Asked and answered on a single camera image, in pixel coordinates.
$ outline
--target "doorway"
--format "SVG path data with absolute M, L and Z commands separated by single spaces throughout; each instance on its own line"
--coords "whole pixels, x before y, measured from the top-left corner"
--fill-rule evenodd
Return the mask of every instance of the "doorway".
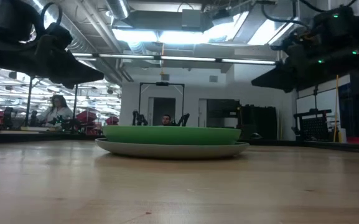
M 150 97 L 149 108 L 152 106 L 152 111 L 149 112 L 150 117 L 152 117 L 152 121 L 150 123 L 153 126 L 161 125 L 161 118 L 165 114 L 169 114 L 171 116 L 171 120 L 174 120 L 175 105 L 175 98 Z

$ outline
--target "white plate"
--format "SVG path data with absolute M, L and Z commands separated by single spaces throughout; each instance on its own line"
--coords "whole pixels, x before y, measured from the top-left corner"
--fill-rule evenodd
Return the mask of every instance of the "white plate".
M 131 144 L 95 139 L 96 144 L 109 152 L 137 157 L 160 159 L 213 159 L 238 155 L 249 146 L 237 142 L 230 146 L 170 146 L 155 144 Z

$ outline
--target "ceiling vent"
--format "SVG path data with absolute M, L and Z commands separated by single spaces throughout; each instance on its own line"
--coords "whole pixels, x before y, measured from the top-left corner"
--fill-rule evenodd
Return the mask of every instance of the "ceiling vent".
M 218 76 L 217 75 L 210 75 L 210 82 L 218 82 Z
M 161 75 L 161 81 L 169 81 L 169 75 L 168 74 L 162 74 Z

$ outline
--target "green bowl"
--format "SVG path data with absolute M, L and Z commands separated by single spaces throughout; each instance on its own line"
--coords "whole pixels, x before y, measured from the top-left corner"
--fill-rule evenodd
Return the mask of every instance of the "green bowl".
M 239 129 L 193 128 L 173 126 L 103 126 L 108 141 L 136 144 L 232 145 L 239 139 Z

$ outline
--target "table surface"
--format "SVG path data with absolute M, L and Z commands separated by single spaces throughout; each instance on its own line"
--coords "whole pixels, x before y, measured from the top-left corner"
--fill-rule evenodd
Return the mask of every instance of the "table surface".
M 90 141 L 0 144 L 0 223 L 359 224 L 359 154 L 251 146 L 158 161 Z

